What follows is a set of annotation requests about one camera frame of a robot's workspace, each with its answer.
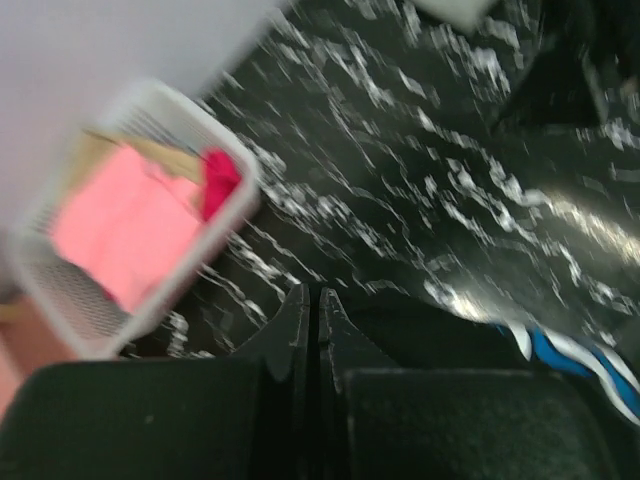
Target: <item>white wall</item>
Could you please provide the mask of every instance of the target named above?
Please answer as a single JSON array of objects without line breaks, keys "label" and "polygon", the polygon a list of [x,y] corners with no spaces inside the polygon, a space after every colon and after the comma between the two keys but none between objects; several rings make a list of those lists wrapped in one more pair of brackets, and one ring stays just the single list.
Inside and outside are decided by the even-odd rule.
[{"label": "white wall", "polygon": [[[15,0],[0,15],[0,232],[74,125],[151,75],[193,94],[283,0]],[[6,271],[0,259],[0,290]]]}]

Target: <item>marble countertop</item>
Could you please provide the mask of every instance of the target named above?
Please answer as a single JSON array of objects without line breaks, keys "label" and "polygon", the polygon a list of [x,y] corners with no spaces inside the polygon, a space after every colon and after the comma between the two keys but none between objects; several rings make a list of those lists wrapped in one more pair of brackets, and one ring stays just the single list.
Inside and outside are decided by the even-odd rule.
[{"label": "marble countertop", "polygon": [[640,126],[615,100],[602,128],[485,126],[534,51],[536,5],[506,2],[471,40],[396,0],[278,15],[202,101],[260,160],[262,209],[128,355],[233,351],[299,282],[629,339]]}]

